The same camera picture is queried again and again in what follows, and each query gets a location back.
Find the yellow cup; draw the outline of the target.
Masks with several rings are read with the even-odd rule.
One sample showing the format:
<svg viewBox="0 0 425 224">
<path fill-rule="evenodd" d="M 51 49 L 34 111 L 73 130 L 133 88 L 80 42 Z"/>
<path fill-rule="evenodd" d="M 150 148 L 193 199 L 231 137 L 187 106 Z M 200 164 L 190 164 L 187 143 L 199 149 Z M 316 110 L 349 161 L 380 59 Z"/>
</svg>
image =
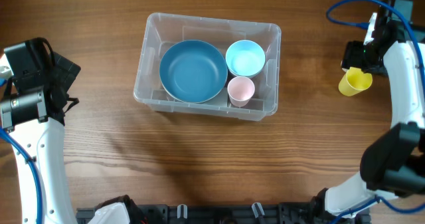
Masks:
<svg viewBox="0 0 425 224">
<path fill-rule="evenodd" d="M 339 82 L 338 89 L 344 96 L 354 96 L 371 87 L 373 76 L 360 68 L 351 67 Z"/>
</svg>

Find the light blue small bowl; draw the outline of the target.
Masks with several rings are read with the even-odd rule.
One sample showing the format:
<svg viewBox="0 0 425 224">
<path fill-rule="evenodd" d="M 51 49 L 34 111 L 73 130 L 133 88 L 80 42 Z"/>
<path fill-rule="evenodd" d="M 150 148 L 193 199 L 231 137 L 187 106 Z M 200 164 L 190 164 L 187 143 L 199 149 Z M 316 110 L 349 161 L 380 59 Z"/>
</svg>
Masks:
<svg viewBox="0 0 425 224">
<path fill-rule="evenodd" d="M 266 55 L 262 47 L 254 41 L 240 40 L 229 46 L 225 60 L 228 70 L 249 76 L 264 68 Z"/>
</svg>

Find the pink cup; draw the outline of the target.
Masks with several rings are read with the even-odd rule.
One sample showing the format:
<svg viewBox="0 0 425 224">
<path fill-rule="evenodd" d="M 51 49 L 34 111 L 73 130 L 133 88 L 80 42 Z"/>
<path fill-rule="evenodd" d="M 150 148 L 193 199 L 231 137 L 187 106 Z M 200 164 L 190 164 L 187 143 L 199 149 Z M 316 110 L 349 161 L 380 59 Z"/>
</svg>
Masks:
<svg viewBox="0 0 425 224">
<path fill-rule="evenodd" d="M 255 85 L 251 79 L 237 76 L 228 83 L 227 90 L 231 104 L 240 108 L 247 105 L 253 97 Z"/>
</svg>

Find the dark blue bowl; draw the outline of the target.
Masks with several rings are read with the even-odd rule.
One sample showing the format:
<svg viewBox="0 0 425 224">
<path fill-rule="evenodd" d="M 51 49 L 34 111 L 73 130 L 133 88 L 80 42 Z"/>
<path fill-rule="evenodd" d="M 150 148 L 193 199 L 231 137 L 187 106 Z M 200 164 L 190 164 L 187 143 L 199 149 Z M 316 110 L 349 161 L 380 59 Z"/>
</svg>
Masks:
<svg viewBox="0 0 425 224">
<path fill-rule="evenodd" d="M 226 61 L 213 45 L 187 40 L 173 45 L 161 59 L 162 85 L 223 86 L 228 78 Z"/>
</svg>

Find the mint green small bowl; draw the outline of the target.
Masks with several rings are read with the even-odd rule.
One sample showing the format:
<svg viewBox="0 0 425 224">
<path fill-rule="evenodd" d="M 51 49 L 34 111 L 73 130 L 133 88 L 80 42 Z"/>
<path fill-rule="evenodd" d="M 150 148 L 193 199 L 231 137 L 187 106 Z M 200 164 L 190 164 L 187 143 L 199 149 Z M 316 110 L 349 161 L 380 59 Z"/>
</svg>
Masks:
<svg viewBox="0 0 425 224">
<path fill-rule="evenodd" d="M 233 72 L 233 71 L 231 71 L 231 70 L 228 70 L 229 71 L 229 73 L 231 73 L 231 75 L 233 75 L 233 76 L 244 76 L 244 77 L 246 77 L 246 78 L 254 78 L 254 77 L 256 77 L 256 76 L 258 76 L 258 75 L 260 75 L 261 73 L 262 73 L 262 70 L 261 71 L 259 71 L 259 72 L 257 72 L 256 74 L 253 74 L 253 75 L 241 75 L 241 74 L 237 74 L 236 72 Z"/>
</svg>

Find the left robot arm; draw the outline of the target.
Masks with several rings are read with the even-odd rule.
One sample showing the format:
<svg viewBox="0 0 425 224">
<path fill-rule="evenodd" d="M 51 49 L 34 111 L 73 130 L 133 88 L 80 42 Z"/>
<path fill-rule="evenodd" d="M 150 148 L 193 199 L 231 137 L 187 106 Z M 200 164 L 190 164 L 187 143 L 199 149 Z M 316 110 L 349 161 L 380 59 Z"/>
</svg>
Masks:
<svg viewBox="0 0 425 224">
<path fill-rule="evenodd" d="M 79 103 L 68 89 L 80 67 L 45 49 L 9 47 L 1 137 L 14 149 L 23 223 L 76 223 L 64 168 L 64 118 Z"/>
</svg>

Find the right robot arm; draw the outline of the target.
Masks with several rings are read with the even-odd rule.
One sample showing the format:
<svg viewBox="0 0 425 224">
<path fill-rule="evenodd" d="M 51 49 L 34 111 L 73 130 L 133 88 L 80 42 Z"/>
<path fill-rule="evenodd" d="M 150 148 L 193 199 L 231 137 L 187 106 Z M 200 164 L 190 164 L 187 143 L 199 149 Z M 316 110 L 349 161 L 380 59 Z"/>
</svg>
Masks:
<svg viewBox="0 0 425 224">
<path fill-rule="evenodd" d="M 413 155 L 424 151 L 424 43 L 392 16 L 373 14 L 365 26 L 365 39 L 347 45 L 338 89 L 354 96 L 371 87 L 374 74 L 386 75 L 391 126 L 365 150 L 359 172 L 292 210 L 306 223 L 364 223 L 374 204 L 424 194 L 424 155 Z"/>
</svg>

